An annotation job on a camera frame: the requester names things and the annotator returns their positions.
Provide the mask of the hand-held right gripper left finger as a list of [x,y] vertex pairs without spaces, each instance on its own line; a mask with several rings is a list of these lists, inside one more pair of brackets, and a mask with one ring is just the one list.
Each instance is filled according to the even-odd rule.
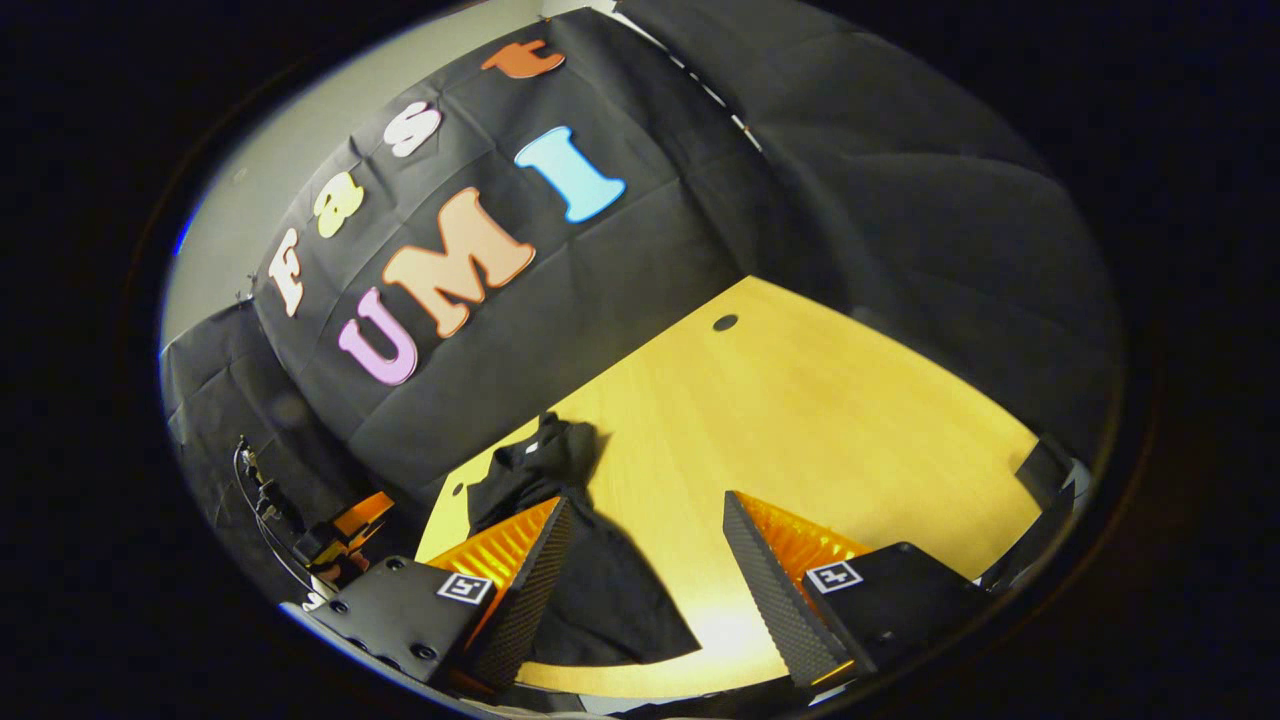
[[310,628],[411,687],[495,694],[532,651],[572,532],[556,497],[428,562],[390,556],[312,609]]

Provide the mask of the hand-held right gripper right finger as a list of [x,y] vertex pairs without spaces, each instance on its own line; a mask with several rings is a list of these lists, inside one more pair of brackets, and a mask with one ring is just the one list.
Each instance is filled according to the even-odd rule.
[[722,532],[795,685],[904,667],[979,618],[991,593],[909,542],[865,550],[739,491]]

